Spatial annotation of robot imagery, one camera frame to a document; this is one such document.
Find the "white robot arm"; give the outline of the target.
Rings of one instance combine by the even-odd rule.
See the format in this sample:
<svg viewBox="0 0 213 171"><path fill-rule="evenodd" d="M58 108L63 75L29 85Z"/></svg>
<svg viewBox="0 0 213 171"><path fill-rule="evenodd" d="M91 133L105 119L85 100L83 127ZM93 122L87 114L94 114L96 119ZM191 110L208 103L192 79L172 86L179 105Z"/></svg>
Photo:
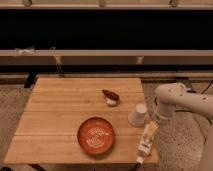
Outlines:
<svg viewBox="0 0 213 171"><path fill-rule="evenodd" d="M190 93L180 82L162 84L155 89L157 107L154 120L163 125L174 115L175 107L181 106L213 120L213 95ZM213 125L206 138L199 171L213 171Z"/></svg>

